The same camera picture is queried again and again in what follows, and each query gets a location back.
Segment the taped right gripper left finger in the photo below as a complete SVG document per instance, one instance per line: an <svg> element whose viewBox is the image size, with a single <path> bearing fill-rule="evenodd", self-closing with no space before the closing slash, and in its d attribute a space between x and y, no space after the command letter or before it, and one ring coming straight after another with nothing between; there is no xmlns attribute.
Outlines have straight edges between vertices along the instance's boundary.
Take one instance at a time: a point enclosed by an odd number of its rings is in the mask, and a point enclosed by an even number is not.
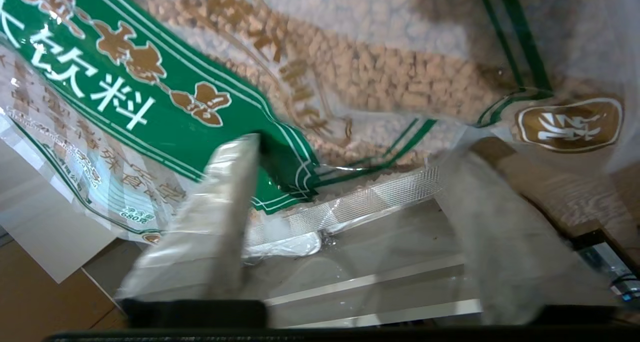
<svg viewBox="0 0 640 342"><path fill-rule="evenodd" d="M265 303L239 296L259 148L258 134L218 147L165 234L137 258L116 295L130 328L267 326Z"/></svg>

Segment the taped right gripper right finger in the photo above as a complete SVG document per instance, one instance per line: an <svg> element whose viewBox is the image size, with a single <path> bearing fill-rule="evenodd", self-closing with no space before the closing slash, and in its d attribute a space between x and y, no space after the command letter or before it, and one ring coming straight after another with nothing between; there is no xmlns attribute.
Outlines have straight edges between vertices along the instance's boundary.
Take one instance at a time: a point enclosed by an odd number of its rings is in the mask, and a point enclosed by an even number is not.
<svg viewBox="0 0 640 342"><path fill-rule="evenodd" d="M484 324L605 324L610 282L480 155L455 148L439 167L442 210L475 282Z"/></svg>

